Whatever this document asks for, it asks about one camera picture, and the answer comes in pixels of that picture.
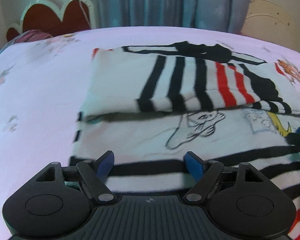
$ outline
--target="bed surface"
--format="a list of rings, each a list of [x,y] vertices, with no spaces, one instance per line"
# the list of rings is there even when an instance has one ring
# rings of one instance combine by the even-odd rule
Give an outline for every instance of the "bed surface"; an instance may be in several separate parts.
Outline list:
[[[300,70],[300,54],[287,48],[178,27],[96,29],[10,46],[0,55],[0,240],[10,237],[1,216],[4,201],[47,163],[68,165],[93,49],[178,41],[219,43],[269,62],[288,61]],[[295,87],[300,93],[298,82]]]

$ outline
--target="red headboard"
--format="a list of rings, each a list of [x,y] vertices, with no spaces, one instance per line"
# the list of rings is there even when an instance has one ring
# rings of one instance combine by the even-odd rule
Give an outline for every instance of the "red headboard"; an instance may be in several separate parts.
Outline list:
[[[53,36],[59,36],[95,28],[95,19],[90,20],[91,14],[94,17],[94,13],[91,13],[92,6],[90,0],[70,0],[59,9],[49,0],[37,0],[23,12],[20,24],[13,24],[8,29],[7,41],[32,29],[40,29]]]

